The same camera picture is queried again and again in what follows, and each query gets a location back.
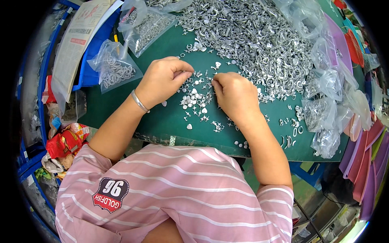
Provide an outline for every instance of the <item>woman's right hand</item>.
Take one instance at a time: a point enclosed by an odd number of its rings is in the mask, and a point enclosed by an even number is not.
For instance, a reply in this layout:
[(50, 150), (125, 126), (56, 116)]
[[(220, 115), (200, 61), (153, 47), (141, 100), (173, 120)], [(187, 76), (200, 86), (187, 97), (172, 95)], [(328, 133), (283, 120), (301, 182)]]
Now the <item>woman's right hand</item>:
[(218, 73), (212, 84), (218, 104), (240, 129), (261, 116), (257, 87), (248, 79), (233, 72)]

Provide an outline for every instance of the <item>blue plastic bin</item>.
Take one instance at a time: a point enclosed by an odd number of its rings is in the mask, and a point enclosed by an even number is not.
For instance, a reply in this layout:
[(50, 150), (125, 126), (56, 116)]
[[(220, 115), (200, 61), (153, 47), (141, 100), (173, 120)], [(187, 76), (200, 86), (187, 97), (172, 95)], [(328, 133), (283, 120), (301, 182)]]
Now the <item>blue plastic bin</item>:
[(95, 72), (86, 60), (93, 59), (98, 53), (101, 44), (109, 38), (112, 33), (112, 28), (120, 15), (120, 9), (117, 9), (100, 27), (92, 38), (88, 47), (85, 50), (81, 61), (80, 77), (77, 85), (73, 85), (73, 91), (80, 89), (81, 87), (91, 87), (98, 84), (98, 72)]

